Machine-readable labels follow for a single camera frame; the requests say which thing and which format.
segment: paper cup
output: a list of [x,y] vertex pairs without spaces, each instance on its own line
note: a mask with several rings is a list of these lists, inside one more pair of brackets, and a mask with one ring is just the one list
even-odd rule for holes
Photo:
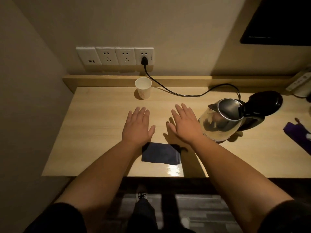
[[142,99],[148,99],[150,97],[152,81],[149,78],[142,77],[135,81],[139,97]]

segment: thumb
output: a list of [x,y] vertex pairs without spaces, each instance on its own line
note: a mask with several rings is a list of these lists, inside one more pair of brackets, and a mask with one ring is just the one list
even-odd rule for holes
[[151,138],[153,136],[153,134],[155,132],[155,128],[156,128],[156,126],[152,125],[151,128],[149,129],[149,131],[148,131],[149,138]]
[[175,133],[175,135],[177,135],[176,127],[174,124],[167,123],[167,126],[172,130],[173,133]]

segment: black kettle lid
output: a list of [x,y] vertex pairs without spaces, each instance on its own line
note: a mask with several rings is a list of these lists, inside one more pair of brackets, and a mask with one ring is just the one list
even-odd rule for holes
[[264,117],[278,111],[283,103],[283,97],[276,91],[257,92],[239,107],[243,117]]

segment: wooden desk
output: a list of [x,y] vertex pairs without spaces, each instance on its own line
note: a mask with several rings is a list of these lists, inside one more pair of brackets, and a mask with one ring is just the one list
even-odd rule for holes
[[[77,176],[104,152],[121,140],[121,133],[129,110],[145,106],[150,110],[150,126],[156,125],[152,142],[181,144],[168,133],[169,120],[175,104],[184,102],[197,117],[207,106],[222,98],[237,98],[234,92],[211,91],[199,98],[182,98],[162,89],[152,88],[151,97],[138,99],[136,88],[77,88],[68,109],[43,176]],[[207,88],[171,88],[182,94],[201,94]],[[241,93],[247,101],[252,93]],[[284,103],[275,114],[266,117],[259,126],[243,131],[236,141],[221,145],[256,168],[266,177],[311,178],[311,156],[284,132],[287,122],[298,117],[311,130],[310,103],[294,96],[283,96]],[[182,153],[178,166],[135,160],[128,176],[204,177],[207,173],[197,156]]]

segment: gray cloth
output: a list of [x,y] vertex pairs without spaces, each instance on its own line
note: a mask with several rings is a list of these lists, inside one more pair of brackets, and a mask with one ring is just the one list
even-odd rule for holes
[[175,144],[148,142],[142,147],[142,161],[178,165],[180,164],[182,149],[182,147]]

